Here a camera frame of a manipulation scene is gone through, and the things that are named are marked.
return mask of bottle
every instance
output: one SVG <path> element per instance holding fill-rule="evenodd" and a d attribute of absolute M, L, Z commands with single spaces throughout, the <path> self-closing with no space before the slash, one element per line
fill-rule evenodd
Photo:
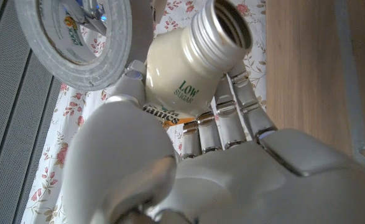
<path fill-rule="evenodd" d="M 146 99 L 197 118 L 208 110 L 220 78 L 252 46 L 246 21 L 227 0 L 209 0 L 190 26 L 158 35 L 147 54 Z"/>

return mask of pink flower pattern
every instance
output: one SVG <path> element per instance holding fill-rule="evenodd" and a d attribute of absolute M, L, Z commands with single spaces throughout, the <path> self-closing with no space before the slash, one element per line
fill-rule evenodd
<path fill-rule="evenodd" d="M 193 15 L 204 6 L 205 2 L 205 0 L 169 0 L 164 11 L 165 16 L 160 24 L 153 25 L 155 35 L 178 27 L 189 26 Z M 262 97 L 259 98 L 261 99 L 260 104 L 265 108 L 266 47 L 264 40 L 266 38 L 262 37 L 257 40 L 256 35 L 258 32 L 265 31 L 266 3 L 265 0 L 232 0 L 232 2 L 235 3 L 249 25 L 254 26 L 252 31 L 257 32 L 253 34 L 252 52 L 245 58 L 245 63 L 256 94 Z M 94 37 L 92 32 L 86 28 L 80 28 L 80 31 L 92 52 L 97 56 L 101 54 L 106 45 L 106 38 L 100 35 Z M 64 83 L 60 85 L 60 94 L 22 223 L 69 223 L 63 206 L 61 190 L 62 170 L 67 156 L 68 143 L 78 128 L 84 124 L 86 119 L 90 118 L 95 108 L 106 101 L 113 90 L 113 87 L 108 87 L 104 90 L 84 92 Z M 182 126 L 171 126 L 167 133 L 174 149 L 179 154 L 183 153 Z"/>
<path fill-rule="evenodd" d="M 81 125 L 84 124 L 84 118 L 83 116 L 79 116 L 78 119 L 77 119 L 77 125 L 80 127 Z"/>

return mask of white robotic arm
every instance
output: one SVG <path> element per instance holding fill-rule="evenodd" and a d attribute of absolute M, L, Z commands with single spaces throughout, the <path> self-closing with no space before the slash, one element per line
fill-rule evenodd
<path fill-rule="evenodd" d="M 243 68 L 228 75 L 253 141 L 232 125 L 222 133 L 227 150 L 203 146 L 207 153 L 179 163 L 163 127 L 142 111 L 140 69 L 127 71 L 70 144 L 70 223 L 365 223 L 365 168 L 300 131 L 278 131 Z M 228 94 L 221 82 L 217 111 L 232 121 Z M 219 144 L 210 137 L 202 142 Z"/>

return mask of roll of tape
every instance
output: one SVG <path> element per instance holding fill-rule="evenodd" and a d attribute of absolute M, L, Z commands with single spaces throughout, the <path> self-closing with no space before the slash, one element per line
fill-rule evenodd
<path fill-rule="evenodd" d="M 153 39 L 149 1 L 103 1 L 106 44 L 99 57 L 85 45 L 80 26 L 59 0 L 18 0 L 27 41 L 41 63 L 61 82 L 79 90 L 99 90 L 119 79 L 133 60 L 145 61 Z"/>

